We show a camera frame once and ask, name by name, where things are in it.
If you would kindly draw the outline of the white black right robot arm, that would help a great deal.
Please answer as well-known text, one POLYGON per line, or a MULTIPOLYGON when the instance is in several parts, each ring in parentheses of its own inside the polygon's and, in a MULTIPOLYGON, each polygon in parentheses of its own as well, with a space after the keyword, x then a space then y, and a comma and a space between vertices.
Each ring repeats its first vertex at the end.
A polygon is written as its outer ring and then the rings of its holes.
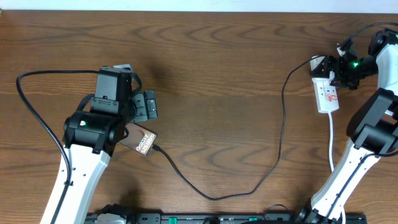
POLYGON ((352 44, 349 37, 338 45, 338 57, 311 58, 318 111, 331 115, 338 109, 336 89, 355 90, 366 77, 378 76, 377 90, 351 118, 340 161, 296 223, 346 223, 344 205, 361 179, 380 158, 397 155, 397 31, 377 31, 366 57, 358 58, 352 44))

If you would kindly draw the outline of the Galaxy S25 Ultra smartphone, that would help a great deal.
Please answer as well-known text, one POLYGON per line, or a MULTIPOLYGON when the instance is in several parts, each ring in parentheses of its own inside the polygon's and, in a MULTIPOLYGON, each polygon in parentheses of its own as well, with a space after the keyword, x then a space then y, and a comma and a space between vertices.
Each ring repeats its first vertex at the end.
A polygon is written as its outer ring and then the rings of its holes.
POLYGON ((126 127, 129 131, 128 137, 119 143, 146 156, 157 139, 157 133, 135 123, 129 123, 126 127))

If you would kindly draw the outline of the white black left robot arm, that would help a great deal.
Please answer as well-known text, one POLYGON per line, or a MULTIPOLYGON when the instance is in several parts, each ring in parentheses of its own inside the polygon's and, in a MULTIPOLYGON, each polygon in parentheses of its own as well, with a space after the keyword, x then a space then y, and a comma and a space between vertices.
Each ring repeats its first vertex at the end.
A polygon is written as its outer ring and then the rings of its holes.
POLYGON ((140 125, 158 117, 155 94, 133 88, 140 82, 129 64, 102 67, 96 91, 65 120, 66 159, 60 168, 42 223, 83 223, 95 188, 117 143, 146 155, 157 134, 140 125))

